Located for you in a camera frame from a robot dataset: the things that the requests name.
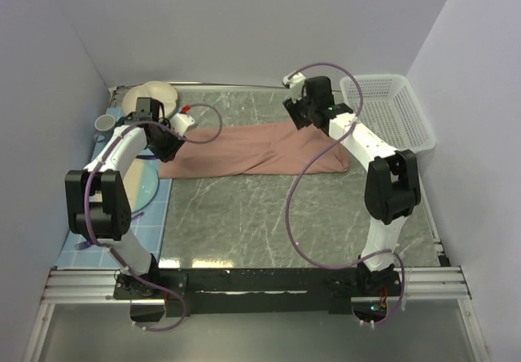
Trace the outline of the pink printed t shirt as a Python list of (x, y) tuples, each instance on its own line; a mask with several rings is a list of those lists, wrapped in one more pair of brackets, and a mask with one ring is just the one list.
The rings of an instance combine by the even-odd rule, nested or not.
[(224, 127), (212, 142), (184, 144), (172, 161), (160, 164), (159, 178), (297, 175), (332, 143), (323, 131), (298, 130), (290, 121)]

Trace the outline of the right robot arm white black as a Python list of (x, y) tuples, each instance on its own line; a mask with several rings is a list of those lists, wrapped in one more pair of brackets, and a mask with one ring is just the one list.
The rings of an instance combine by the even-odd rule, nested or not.
[(353, 288), (375, 295), (399, 279), (394, 271), (401, 230), (421, 201), (418, 163), (411, 150), (397, 150), (368, 129), (360, 109), (337, 103), (327, 76), (307, 78), (297, 72), (282, 80), (290, 97), (283, 106), (297, 129), (310, 125), (341, 145), (366, 170), (364, 203), (369, 232), (355, 263)]

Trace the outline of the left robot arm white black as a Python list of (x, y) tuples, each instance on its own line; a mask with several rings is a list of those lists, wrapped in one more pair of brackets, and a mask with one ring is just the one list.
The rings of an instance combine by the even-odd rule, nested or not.
[(97, 159), (65, 176), (68, 224), (75, 234), (100, 246), (134, 277), (132, 287), (145, 299), (155, 297), (162, 279), (155, 256), (131, 231), (131, 210), (123, 179), (134, 159), (149, 149), (160, 161), (174, 159), (184, 141), (164, 117), (164, 104), (140, 97), (136, 110), (121, 118)]

